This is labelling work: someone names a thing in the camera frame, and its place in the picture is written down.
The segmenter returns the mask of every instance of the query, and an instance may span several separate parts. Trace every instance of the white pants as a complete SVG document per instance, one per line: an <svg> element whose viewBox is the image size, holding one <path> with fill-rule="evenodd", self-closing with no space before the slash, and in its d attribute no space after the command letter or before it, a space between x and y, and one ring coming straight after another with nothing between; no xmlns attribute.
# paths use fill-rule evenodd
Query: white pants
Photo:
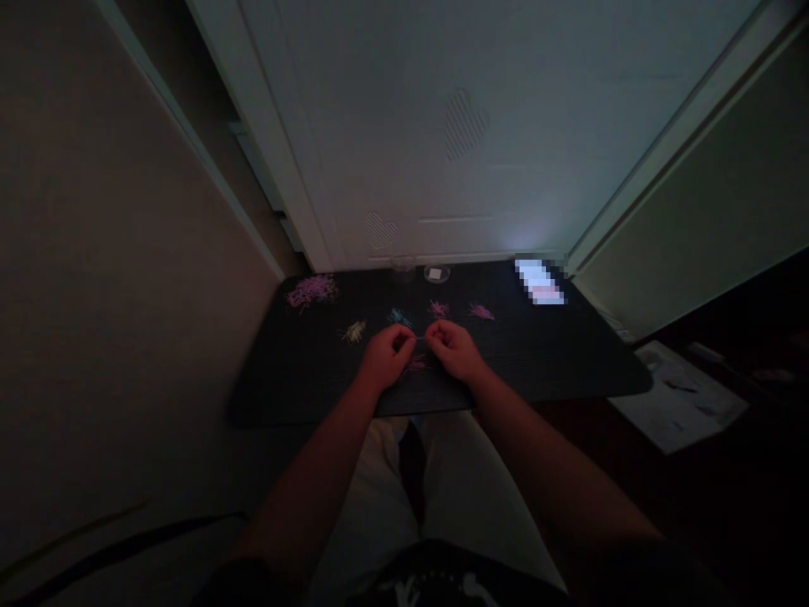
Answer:
<svg viewBox="0 0 809 607"><path fill-rule="evenodd" d="M405 548L439 539L565 589L506 465L469 411L425 416L425 517L419 529L399 476L407 418L371 423L346 501L309 587L310 604L367 590Z"/></svg>

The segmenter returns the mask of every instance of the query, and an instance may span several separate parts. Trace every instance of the wall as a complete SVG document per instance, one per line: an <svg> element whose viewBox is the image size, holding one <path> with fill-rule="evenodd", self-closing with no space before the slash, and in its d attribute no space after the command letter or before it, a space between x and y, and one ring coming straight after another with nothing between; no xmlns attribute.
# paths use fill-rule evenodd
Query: wall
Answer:
<svg viewBox="0 0 809 607"><path fill-rule="evenodd" d="M576 277L636 337L809 244L804 30Z"/></svg>
<svg viewBox="0 0 809 607"><path fill-rule="evenodd" d="M6 6L0 76L0 567L149 500L6 597L129 532L252 507L306 431L224 424L278 281L94 4ZM51 604L180 604L237 531Z"/></svg>
<svg viewBox="0 0 809 607"><path fill-rule="evenodd" d="M228 130L239 120L185 0L116 0L239 203L287 276L304 272L281 223Z"/></svg>

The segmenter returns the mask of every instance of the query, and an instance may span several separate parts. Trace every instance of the door panel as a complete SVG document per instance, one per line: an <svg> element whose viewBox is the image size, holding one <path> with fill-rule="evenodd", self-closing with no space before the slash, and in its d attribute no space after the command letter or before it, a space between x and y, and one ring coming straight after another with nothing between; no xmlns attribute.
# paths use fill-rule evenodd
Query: door panel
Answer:
<svg viewBox="0 0 809 607"><path fill-rule="evenodd" d="M342 268L567 252L756 4L242 0Z"/></svg>

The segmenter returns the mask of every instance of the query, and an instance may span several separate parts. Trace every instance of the dark wooden tabletop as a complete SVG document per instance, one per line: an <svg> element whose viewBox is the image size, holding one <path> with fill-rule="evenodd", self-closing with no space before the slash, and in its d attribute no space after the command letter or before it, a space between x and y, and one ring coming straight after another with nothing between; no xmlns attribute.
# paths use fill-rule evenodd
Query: dark wooden tabletop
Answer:
<svg viewBox="0 0 809 607"><path fill-rule="evenodd" d="M549 268L565 295L564 305L535 305L513 261L457 265L449 280L433 284L417 267L412 282L394 282L390 270L334 274L340 296L300 312L286 295L302 277L278 288L228 406L236 427L320 422L354 377L368 339L401 309L422 337L434 320L431 300L448 304L448 318L464 326L481 355L529 402L639 394L651 376L576 287ZM469 304L495 316L469 316ZM340 338L365 320L360 343ZM451 378L423 340L427 369L406 373L379 401L377 416L414 415L474 406L469 392Z"/></svg>

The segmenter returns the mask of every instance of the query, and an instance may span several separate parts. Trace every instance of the paper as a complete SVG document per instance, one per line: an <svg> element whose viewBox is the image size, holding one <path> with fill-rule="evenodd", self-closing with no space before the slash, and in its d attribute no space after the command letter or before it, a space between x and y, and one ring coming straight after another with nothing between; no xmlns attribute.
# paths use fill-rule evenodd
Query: paper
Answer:
<svg viewBox="0 0 809 607"><path fill-rule="evenodd" d="M666 455L721 432L748 407L658 341L635 355L651 371L654 386L609 401Z"/></svg>

